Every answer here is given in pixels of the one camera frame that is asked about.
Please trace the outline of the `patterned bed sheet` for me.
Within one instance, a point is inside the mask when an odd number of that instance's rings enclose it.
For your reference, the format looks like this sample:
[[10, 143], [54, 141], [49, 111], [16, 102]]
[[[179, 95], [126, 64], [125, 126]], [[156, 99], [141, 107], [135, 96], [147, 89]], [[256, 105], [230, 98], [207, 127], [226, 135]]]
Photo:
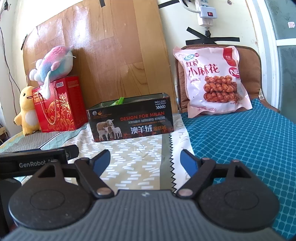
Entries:
[[27, 137], [18, 133], [1, 145], [1, 153], [76, 145], [80, 158], [91, 159], [102, 150], [109, 150], [110, 164], [101, 179], [114, 192], [119, 189], [176, 191], [189, 179], [180, 162], [181, 151], [192, 153], [193, 148], [181, 115], [175, 114], [173, 122], [172, 133], [108, 142], [95, 142], [89, 124], [75, 131], [37, 132]]

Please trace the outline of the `red gift box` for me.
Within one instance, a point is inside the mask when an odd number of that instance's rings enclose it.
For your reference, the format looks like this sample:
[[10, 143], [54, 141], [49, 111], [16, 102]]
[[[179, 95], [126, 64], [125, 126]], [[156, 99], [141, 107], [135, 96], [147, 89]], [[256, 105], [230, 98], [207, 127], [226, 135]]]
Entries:
[[41, 88], [32, 90], [35, 110], [41, 131], [73, 131], [87, 123], [78, 76], [66, 76], [53, 81], [49, 85], [50, 98], [46, 100]]

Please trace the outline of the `teal patterned cloth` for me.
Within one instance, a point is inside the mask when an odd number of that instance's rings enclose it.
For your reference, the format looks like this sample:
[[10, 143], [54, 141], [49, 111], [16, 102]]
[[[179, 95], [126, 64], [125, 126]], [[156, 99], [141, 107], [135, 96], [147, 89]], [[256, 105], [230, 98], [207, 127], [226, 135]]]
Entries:
[[181, 117], [198, 158], [220, 164], [238, 159], [278, 196], [273, 229], [290, 239], [295, 235], [295, 124], [259, 99], [251, 104], [251, 110], [239, 113]]

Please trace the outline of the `black sheep print box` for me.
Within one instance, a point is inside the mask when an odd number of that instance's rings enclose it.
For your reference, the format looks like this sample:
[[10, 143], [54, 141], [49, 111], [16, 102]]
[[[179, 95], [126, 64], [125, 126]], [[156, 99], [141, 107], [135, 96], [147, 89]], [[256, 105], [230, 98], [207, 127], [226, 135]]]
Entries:
[[142, 95], [101, 102], [87, 110], [96, 142], [160, 135], [174, 131], [170, 96]]

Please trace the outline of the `yellow duck plush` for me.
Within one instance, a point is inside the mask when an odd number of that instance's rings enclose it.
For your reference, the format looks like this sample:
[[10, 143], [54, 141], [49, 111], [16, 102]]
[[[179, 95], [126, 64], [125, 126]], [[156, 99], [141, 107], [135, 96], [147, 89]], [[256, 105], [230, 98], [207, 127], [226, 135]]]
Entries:
[[21, 126], [23, 135], [28, 136], [40, 131], [40, 124], [35, 110], [32, 86], [25, 87], [20, 93], [20, 113], [14, 118], [14, 123]]

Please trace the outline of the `pink fried twist snack bag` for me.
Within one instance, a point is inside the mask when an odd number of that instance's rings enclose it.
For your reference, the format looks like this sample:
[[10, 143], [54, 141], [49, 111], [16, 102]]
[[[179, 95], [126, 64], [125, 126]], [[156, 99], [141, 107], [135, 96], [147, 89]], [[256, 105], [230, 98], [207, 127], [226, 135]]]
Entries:
[[174, 49], [173, 54], [184, 70], [189, 118], [252, 109], [240, 79], [240, 57], [234, 46]]

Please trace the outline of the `pastel plush toy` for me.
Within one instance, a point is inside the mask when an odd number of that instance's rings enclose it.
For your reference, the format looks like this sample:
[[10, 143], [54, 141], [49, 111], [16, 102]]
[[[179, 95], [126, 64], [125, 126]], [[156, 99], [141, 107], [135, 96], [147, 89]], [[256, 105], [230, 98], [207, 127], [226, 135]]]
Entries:
[[56, 46], [52, 48], [43, 59], [36, 61], [36, 68], [29, 73], [29, 79], [39, 83], [40, 93], [44, 99], [51, 96], [50, 83], [67, 76], [73, 68], [72, 51], [74, 45], [70, 47]]

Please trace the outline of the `brown cushion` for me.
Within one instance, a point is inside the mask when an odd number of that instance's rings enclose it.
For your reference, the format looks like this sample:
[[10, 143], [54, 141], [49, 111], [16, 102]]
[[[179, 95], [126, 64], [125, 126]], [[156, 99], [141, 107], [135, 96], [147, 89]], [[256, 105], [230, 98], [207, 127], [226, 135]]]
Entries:
[[[235, 46], [239, 53], [238, 70], [241, 76], [242, 84], [245, 87], [250, 100], [259, 98], [262, 90], [262, 69], [259, 54], [250, 47]], [[177, 77], [177, 103], [180, 113], [187, 112], [189, 99], [185, 91], [185, 73], [182, 65], [175, 59], [175, 73]]]

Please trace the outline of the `wooden board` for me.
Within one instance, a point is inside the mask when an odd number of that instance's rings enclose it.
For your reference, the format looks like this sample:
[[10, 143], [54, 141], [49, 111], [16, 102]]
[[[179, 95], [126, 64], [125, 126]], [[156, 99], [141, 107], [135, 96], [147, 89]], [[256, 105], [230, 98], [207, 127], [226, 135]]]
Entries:
[[175, 87], [156, 1], [79, 2], [35, 27], [23, 48], [26, 73], [53, 47], [74, 46], [72, 75], [87, 108], [103, 101], [167, 93]]

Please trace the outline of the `white power strip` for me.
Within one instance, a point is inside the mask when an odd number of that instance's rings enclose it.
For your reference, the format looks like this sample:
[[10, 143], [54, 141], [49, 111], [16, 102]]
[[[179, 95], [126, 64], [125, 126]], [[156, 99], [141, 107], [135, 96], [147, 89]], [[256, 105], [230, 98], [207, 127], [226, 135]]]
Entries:
[[213, 20], [217, 19], [216, 9], [209, 6], [208, 1], [195, 0], [195, 1], [179, 1], [184, 9], [195, 13], [197, 15], [198, 25], [209, 30], [214, 26]]

